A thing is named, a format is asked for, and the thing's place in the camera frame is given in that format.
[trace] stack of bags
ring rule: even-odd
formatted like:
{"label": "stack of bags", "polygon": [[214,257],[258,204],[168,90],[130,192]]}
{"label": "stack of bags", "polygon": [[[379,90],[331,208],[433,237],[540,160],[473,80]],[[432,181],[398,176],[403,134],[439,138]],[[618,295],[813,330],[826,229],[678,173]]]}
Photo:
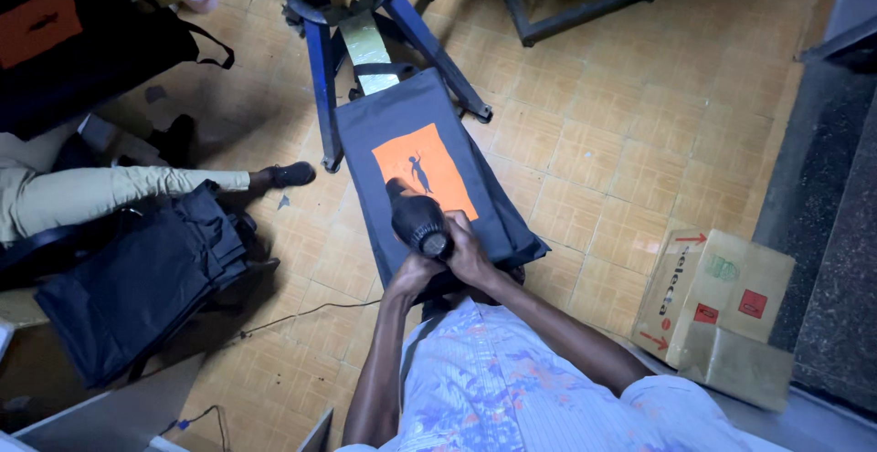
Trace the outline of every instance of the stack of bags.
{"label": "stack of bags", "polygon": [[[429,68],[390,88],[335,110],[338,133],[359,194],[368,237],[384,288],[408,248],[390,226],[384,185],[401,178],[472,221],[490,260],[509,270],[550,248],[527,228],[460,119],[439,73]],[[437,276],[418,301],[459,289],[452,275]]]}
{"label": "stack of bags", "polygon": [[226,215],[216,190],[205,181],[169,200],[39,288],[34,298],[87,387],[104,387],[157,353],[210,295],[247,270],[238,233],[246,239],[253,229]]}

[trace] orange rectangle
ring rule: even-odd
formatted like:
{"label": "orange rectangle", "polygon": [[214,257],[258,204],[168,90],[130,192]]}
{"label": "orange rectangle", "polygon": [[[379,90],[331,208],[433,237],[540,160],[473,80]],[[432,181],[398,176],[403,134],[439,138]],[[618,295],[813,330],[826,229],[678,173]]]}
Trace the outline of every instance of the orange rectangle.
{"label": "orange rectangle", "polygon": [[478,219],[463,177],[447,153],[436,124],[380,144],[372,149],[372,154],[378,161],[384,183],[390,178],[401,178],[436,200],[442,210],[462,210],[470,221]]}
{"label": "orange rectangle", "polygon": [[10,68],[82,32],[74,0],[28,0],[0,14],[0,67]]}

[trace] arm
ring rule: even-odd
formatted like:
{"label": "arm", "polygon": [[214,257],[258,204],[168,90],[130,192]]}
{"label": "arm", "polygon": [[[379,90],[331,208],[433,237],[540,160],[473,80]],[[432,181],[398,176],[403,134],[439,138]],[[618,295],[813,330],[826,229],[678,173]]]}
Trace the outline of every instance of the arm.
{"label": "arm", "polygon": [[399,428],[399,366],[405,315],[418,293],[444,266],[410,254],[380,300],[375,336],[359,374],[344,425],[343,445],[378,448]]}
{"label": "arm", "polygon": [[627,349],[520,287],[488,260],[462,211],[448,212],[454,255],[448,266],[464,283],[480,289],[519,316],[559,357],[572,363],[616,397],[628,385],[653,375]]}

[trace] floral shirt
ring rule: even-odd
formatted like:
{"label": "floral shirt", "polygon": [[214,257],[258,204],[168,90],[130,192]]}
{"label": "floral shirt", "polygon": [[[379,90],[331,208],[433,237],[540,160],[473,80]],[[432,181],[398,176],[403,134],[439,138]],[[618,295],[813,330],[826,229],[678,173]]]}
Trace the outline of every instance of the floral shirt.
{"label": "floral shirt", "polygon": [[502,306],[466,300],[420,324],[403,377],[407,363],[399,435],[380,452],[749,449],[697,384],[646,377],[618,399]]}

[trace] hand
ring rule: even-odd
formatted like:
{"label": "hand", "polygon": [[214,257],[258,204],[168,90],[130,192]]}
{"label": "hand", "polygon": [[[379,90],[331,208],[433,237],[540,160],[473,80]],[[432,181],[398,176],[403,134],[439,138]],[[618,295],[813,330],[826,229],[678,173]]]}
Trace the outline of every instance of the hand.
{"label": "hand", "polygon": [[447,266],[457,279],[475,288],[484,289],[488,279],[499,270],[488,260],[487,254],[481,248],[466,212],[447,211],[444,216],[454,238],[454,253],[447,260]]}
{"label": "hand", "polygon": [[444,270],[444,264],[415,253],[408,254],[402,267],[393,276],[384,295],[416,297],[436,274]]}

